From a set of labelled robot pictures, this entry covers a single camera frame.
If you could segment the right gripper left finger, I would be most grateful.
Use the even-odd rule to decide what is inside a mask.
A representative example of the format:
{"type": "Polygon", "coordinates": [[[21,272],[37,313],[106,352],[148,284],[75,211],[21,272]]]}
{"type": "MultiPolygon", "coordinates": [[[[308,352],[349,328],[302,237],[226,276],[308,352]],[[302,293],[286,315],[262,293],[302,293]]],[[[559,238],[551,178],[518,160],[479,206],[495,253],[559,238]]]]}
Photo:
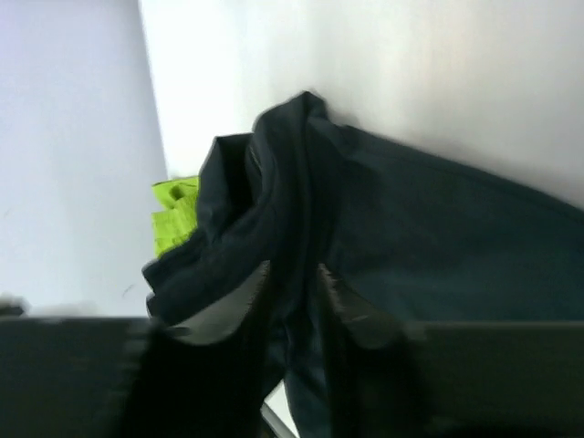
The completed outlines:
{"type": "Polygon", "coordinates": [[[181,326],[1,304],[4,437],[257,437],[268,263],[181,326]]]}

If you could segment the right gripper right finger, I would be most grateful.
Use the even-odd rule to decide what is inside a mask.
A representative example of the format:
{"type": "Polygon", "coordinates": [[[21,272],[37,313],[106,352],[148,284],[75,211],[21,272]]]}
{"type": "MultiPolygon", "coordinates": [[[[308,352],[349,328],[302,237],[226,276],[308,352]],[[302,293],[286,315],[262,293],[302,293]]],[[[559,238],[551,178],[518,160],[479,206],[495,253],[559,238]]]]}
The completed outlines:
{"type": "Polygon", "coordinates": [[[324,266],[318,310],[336,437],[580,437],[579,322],[401,322],[324,266]]]}

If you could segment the dark green shorts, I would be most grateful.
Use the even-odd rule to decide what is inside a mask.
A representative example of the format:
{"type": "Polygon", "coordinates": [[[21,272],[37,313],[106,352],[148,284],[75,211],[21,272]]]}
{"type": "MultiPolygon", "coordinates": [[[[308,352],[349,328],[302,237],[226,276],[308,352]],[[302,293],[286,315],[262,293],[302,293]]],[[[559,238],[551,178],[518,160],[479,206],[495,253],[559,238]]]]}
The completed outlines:
{"type": "Polygon", "coordinates": [[[147,308],[181,326],[270,266],[264,399],[303,437],[331,431],[318,310],[324,266],[401,322],[579,322],[583,213],[544,193],[350,126],[308,92],[218,137],[197,227],[148,264],[147,308]]]}

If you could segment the lime green shorts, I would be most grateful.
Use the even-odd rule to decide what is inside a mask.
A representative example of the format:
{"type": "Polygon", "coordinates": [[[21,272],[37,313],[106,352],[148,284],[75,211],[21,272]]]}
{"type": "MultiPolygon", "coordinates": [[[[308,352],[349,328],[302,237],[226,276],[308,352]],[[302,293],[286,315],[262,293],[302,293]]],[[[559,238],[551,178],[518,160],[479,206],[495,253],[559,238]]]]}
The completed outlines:
{"type": "Polygon", "coordinates": [[[198,176],[157,182],[152,186],[153,195],[162,206],[160,211],[151,214],[156,257],[187,241],[196,229],[199,188],[198,176]]]}

